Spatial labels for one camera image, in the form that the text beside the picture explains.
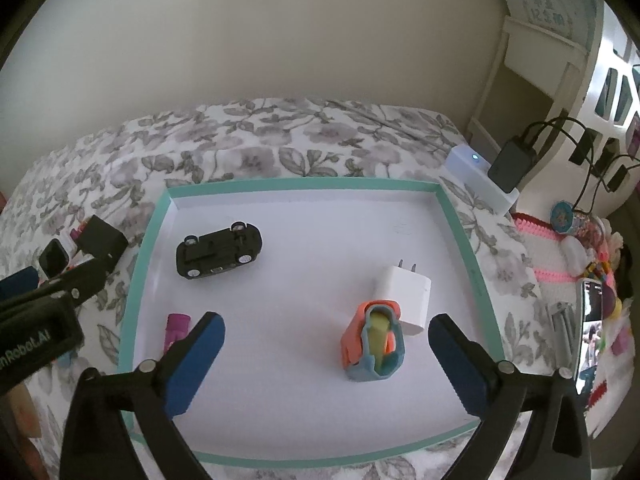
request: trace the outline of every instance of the screw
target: screw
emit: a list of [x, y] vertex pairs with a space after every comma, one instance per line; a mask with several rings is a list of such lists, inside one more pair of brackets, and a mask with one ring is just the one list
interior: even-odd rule
[[558, 370], [558, 373], [560, 374], [560, 377], [564, 378], [564, 379], [573, 379], [574, 375], [571, 373], [571, 370], [569, 370], [569, 368], [566, 367], [561, 367]]
[[148, 374], [156, 369], [156, 361], [153, 359], [145, 359], [138, 365], [138, 370], [143, 374]]
[[498, 370], [500, 370], [503, 374], [513, 374], [516, 371], [516, 367], [513, 366], [513, 363], [509, 361], [500, 361], [498, 363]]
[[96, 377], [98, 377], [100, 374], [97, 372], [97, 370], [91, 370], [90, 372], [87, 373], [86, 377], [84, 378], [85, 381], [92, 381], [94, 380]]

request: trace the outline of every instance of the teal tray border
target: teal tray border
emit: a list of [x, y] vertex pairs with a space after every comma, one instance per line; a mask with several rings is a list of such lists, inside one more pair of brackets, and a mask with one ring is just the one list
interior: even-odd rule
[[[145, 237], [142, 240], [138, 259], [131, 277], [127, 306], [122, 320], [120, 330], [120, 352], [118, 359], [118, 373], [126, 373], [133, 370], [133, 349], [136, 339], [136, 329], [138, 325], [138, 314], [140, 313], [140, 302], [145, 286], [146, 270], [149, 266], [151, 253], [158, 233], [164, 220], [164, 216], [175, 198], [188, 196], [201, 196], [219, 193], [244, 193], [255, 191], [280, 191], [280, 190], [303, 190], [303, 189], [375, 189], [375, 190], [400, 190], [400, 191], [422, 191], [435, 193], [444, 212], [449, 227], [453, 232], [454, 239], [458, 244], [462, 261], [465, 263], [466, 272], [476, 300], [480, 325], [484, 331], [486, 350], [495, 360], [504, 359], [504, 349], [500, 329], [495, 320], [494, 310], [489, 298], [489, 293], [484, 284], [482, 272], [478, 266], [476, 255], [469, 244], [465, 231], [458, 219], [453, 204], [449, 200], [444, 188], [436, 182], [422, 182], [417, 180], [392, 180], [384, 178], [354, 178], [354, 177], [305, 177], [305, 178], [265, 178], [255, 180], [231, 180], [228, 182], [211, 182], [207, 184], [194, 184], [192, 186], [172, 187], [165, 190], [156, 204], [151, 220], [146, 228]], [[145, 443], [145, 439], [133, 432], [133, 414], [123, 413], [125, 424], [133, 440]], [[201, 462], [216, 463], [226, 466], [247, 467], [247, 468], [313, 468], [329, 466], [345, 466], [373, 460], [382, 460], [390, 456], [397, 456], [409, 453], [417, 449], [433, 446], [444, 440], [448, 440], [460, 434], [472, 430], [478, 424], [472, 422], [460, 426], [445, 433], [438, 434], [425, 440], [420, 440], [405, 446], [393, 447], [371, 453], [338, 456], [331, 458], [321, 458], [314, 460], [256, 460], [250, 458], [236, 458], [231, 456], [221, 456], [210, 453], [194, 451], [194, 455]]]

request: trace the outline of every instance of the white tray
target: white tray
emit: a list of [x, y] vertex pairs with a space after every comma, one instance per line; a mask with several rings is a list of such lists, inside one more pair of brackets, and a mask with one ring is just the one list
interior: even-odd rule
[[[254, 224], [251, 264], [187, 280], [186, 235]], [[388, 380], [353, 383], [340, 336], [374, 280], [400, 259], [431, 279], [429, 319], [447, 312], [504, 358], [484, 281], [439, 184], [368, 178], [246, 180], [177, 187], [160, 199], [132, 277], [119, 372], [162, 354], [167, 315], [207, 310], [226, 341], [189, 410], [174, 419], [200, 460], [247, 467], [346, 465], [435, 444], [474, 427], [428, 344], [405, 338]], [[136, 439], [140, 430], [129, 417]]]

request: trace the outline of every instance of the black toy car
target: black toy car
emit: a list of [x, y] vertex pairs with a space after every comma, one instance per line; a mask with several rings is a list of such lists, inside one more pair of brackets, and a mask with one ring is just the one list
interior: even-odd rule
[[219, 274], [255, 260], [262, 249], [256, 226], [235, 222], [229, 229], [187, 236], [175, 250], [178, 274], [188, 280]]

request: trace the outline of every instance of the phone screen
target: phone screen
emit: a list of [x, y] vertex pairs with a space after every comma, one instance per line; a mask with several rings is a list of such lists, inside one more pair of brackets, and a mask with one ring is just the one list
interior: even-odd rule
[[580, 355], [578, 356], [578, 377], [575, 387], [580, 394], [587, 385], [593, 384], [602, 338], [602, 284], [585, 281], [580, 291], [584, 305]]

